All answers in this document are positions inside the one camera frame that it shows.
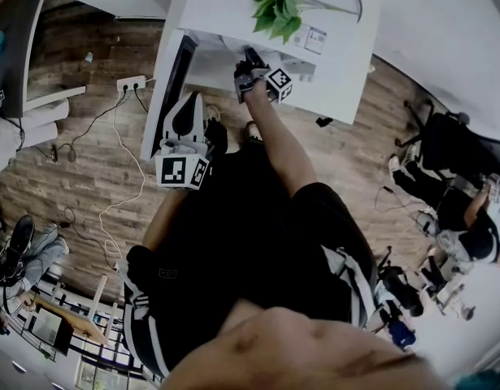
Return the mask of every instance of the jeans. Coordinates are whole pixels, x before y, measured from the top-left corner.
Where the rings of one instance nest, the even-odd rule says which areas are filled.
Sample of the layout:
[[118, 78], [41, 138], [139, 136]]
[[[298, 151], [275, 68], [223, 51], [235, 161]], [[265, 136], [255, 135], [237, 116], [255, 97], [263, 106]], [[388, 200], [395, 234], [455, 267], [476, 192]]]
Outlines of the jeans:
[[47, 227], [40, 236], [35, 236], [31, 247], [22, 256], [25, 265], [24, 277], [32, 286], [37, 284], [65, 251], [65, 242], [59, 237], [57, 228], [52, 225]]

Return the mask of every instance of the white sneaker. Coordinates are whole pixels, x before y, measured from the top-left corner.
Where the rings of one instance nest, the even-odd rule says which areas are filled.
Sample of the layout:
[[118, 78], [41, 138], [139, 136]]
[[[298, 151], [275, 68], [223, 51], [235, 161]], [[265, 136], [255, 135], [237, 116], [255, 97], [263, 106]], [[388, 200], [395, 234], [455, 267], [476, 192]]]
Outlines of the white sneaker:
[[63, 254], [67, 256], [69, 254], [69, 246], [67, 245], [65, 238], [63, 238], [61, 236], [59, 236], [58, 238], [60, 241], [63, 242]]
[[418, 158], [418, 145], [412, 145], [407, 149], [407, 153], [405, 154], [405, 158], [403, 158], [402, 166], [407, 167], [410, 162], [416, 162]]
[[393, 154], [389, 160], [389, 174], [390, 174], [390, 179], [394, 182], [394, 172], [401, 171], [402, 170], [402, 165], [399, 163], [399, 158], [395, 154]]

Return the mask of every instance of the office chair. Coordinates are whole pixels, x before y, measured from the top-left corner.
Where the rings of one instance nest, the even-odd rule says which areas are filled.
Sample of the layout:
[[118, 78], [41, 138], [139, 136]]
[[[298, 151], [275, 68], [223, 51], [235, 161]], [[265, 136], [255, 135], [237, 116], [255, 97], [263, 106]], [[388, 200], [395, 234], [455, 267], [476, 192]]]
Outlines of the office chair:
[[462, 176], [477, 189], [483, 187], [485, 179], [493, 173], [500, 175], [500, 141], [480, 136], [468, 129], [470, 118], [464, 113], [435, 114], [432, 101], [426, 124], [415, 113], [408, 101], [404, 106], [420, 128], [420, 133], [409, 141], [395, 141], [397, 147], [406, 147], [421, 141], [419, 161], [425, 169], [435, 171], [442, 179], [445, 169]]

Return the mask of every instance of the hand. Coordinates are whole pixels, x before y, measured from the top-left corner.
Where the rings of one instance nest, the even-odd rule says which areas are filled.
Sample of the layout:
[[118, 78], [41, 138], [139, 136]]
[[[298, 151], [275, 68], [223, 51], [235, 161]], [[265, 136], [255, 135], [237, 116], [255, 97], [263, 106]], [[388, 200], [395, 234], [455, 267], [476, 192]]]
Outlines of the hand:
[[254, 83], [251, 91], [244, 95], [245, 102], [255, 102], [267, 100], [267, 83], [265, 80], [258, 80]]

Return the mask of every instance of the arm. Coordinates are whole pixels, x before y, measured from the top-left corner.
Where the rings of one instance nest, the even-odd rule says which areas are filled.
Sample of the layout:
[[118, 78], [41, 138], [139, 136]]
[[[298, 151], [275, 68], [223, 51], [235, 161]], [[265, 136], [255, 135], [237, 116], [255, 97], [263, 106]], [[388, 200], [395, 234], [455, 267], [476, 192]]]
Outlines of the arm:
[[245, 95], [246, 105], [266, 147], [267, 156], [289, 195], [317, 182], [315, 169], [298, 140], [280, 121], [267, 99], [266, 83], [259, 81]]
[[489, 207], [489, 193], [490, 185], [485, 184], [483, 189], [477, 194], [477, 196], [472, 200], [467, 210], [464, 213], [464, 221], [467, 227], [470, 228], [475, 221], [477, 221], [477, 213], [481, 208], [486, 210]]
[[152, 251], [155, 251], [159, 247], [163, 238], [168, 233], [168, 228], [170, 227], [172, 218], [187, 195], [188, 191], [183, 190], [171, 190], [168, 192], [146, 230], [145, 237], [143, 238], [144, 247]]

